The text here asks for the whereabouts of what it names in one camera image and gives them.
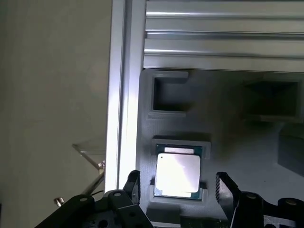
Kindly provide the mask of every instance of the beige wall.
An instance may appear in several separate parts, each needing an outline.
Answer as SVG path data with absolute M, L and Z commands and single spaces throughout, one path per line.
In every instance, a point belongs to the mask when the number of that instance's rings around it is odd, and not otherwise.
M 110 0 L 0 1 L 1 227 L 32 228 L 97 171 L 71 147 L 105 133 Z

